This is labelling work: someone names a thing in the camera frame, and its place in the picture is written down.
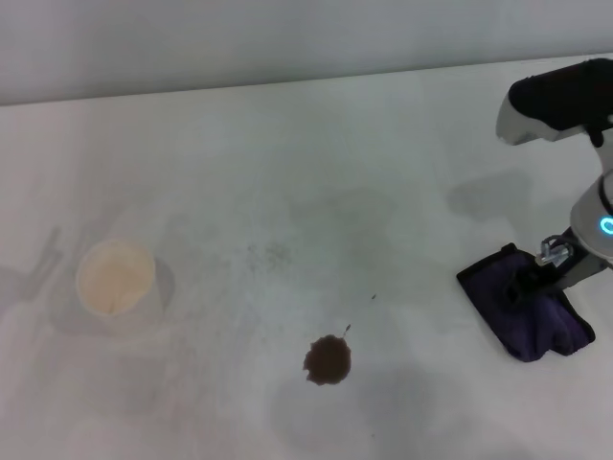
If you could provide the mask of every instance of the purple cloth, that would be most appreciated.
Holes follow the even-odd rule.
[[[458,274],[466,295],[511,355],[522,361],[541,359],[548,350],[571,355],[592,343],[594,331],[577,315],[560,290],[527,301],[511,310],[505,288],[518,268],[534,257],[514,245]]]

